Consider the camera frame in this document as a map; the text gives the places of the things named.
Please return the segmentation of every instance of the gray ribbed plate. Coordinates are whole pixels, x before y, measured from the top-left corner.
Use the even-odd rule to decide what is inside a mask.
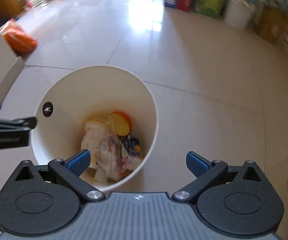
[[[228,240],[205,226],[189,204],[171,201],[166,193],[116,193],[89,203],[68,227],[40,237],[8,233],[0,240]],[[274,234],[257,239],[277,240]]]

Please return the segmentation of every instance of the tile floor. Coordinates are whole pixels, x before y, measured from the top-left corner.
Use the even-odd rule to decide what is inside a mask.
[[[160,120],[151,158],[120,190],[173,193],[194,179],[189,150],[231,165],[252,159],[284,201],[278,234],[287,239],[288,50],[220,20],[164,9],[162,1],[56,0],[27,13],[19,23],[39,46],[0,117],[33,115],[44,93],[75,69],[125,68],[148,85]],[[0,151],[0,187],[31,152]]]

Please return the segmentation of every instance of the orange bag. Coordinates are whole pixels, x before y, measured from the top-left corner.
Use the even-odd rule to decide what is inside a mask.
[[[0,28],[0,34],[15,52],[31,52],[37,46],[37,40],[26,34],[14,19]]]

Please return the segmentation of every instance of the metal screw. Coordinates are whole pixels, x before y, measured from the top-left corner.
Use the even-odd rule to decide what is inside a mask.
[[[98,199],[102,197],[103,193],[98,190],[92,190],[92,191],[87,192],[86,195],[91,199]]]
[[[178,191],[175,193],[175,198],[178,199],[187,199],[191,196],[187,191]]]

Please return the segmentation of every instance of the white bucket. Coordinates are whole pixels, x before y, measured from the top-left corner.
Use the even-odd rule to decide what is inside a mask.
[[[42,113],[46,102],[53,113]],[[76,70],[54,84],[36,111],[37,126],[31,133],[34,156],[39,165],[55,158],[67,159],[80,151],[84,125],[96,113],[125,112],[140,140],[144,159],[126,178],[113,183],[93,179],[90,169],[81,178],[108,192],[133,178],[151,155],[158,132],[156,102],[148,87],[132,73],[112,66],[93,66]]]
[[[241,0],[228,0],[224,21],[235,29],[244,30],[250,23],[255,9],[255,6],[246,6]]]

